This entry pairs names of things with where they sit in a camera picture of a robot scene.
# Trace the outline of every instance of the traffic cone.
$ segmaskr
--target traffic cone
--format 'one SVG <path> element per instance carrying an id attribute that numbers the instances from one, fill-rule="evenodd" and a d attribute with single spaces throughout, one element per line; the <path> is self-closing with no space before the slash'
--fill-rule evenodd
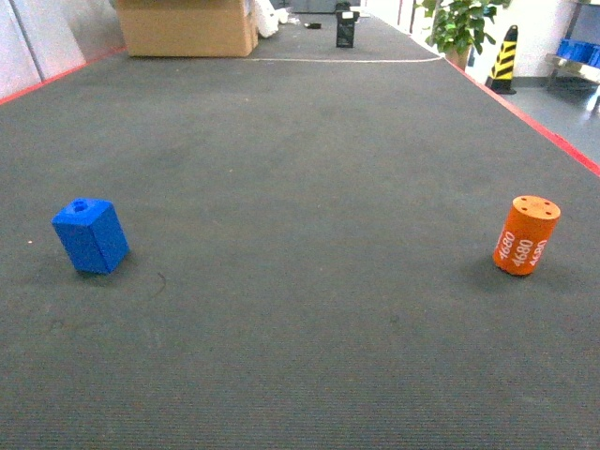
<path id="1" fill-rule="evenodd" d="M 491 68 L 487 77 L 486 86 L 496 94 L 513 95 L 517 91 L 511 88 L 513 69 L 515 68 L 515 54 L 517 54 L 518 27 L 510 27 L 496 58 L 496 64 Z"/>

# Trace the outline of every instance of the orange cylinder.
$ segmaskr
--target orange cylinder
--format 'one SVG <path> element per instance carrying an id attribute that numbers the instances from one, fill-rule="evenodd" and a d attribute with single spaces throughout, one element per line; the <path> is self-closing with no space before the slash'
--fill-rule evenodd
<path id="1" fill-rule="evenodd" d="M 529 275 L 561 217 L 550 200 L 523 195 L 513 200 L 494 250 L 494 262 L 510 275 Z"/>

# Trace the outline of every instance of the metal shelf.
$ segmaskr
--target metal shelf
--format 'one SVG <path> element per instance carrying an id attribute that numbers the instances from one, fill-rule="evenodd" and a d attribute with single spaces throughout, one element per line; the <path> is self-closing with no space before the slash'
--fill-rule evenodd
<path id="1" fill-rule="evenodd" d="M 570 59 L 561 58 L 551 53 L 546 55 L 546 62 L 554 66 L 555 69 L 576 75 L 589 82 L 600 84 L 600 68 L 598 67 L 571 61 Z"/>

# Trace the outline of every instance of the green leaves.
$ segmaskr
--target green leaves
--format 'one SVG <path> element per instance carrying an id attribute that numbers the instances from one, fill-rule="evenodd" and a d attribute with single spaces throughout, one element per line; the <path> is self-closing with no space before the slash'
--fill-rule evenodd
<path id="1" fill-rule="evenodd" d="M 484 31 L 486 20 L 493 23 L 498 7 L 509 3 L 510 0 L 442 0 L 434 18 L 429 45 L 436 45 L 443 53 L 450 49 L 463 53 L 473 45 L 481 53 L 486 40 L 496 43 Z M 433 17 L 436 4 L 436 0 L 422 0 L 419 7 L 426 9 L 426 17 Z"/>

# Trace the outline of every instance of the potted plant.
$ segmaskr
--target potted plant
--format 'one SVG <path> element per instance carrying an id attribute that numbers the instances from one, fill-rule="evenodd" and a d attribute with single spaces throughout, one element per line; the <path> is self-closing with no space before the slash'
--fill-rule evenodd
<path id="1" fill-rule="evenodd" d="M 423 0 L 425 17 L 433 18 L 430 46 L 437 46 L 446 59 L 463 70 L 471 48 L 483 51 L 483 43 L 496 40 L 485 32 L 486 21 L 494 22 L 498 7 L 507 7 L 510 0 Z"/>

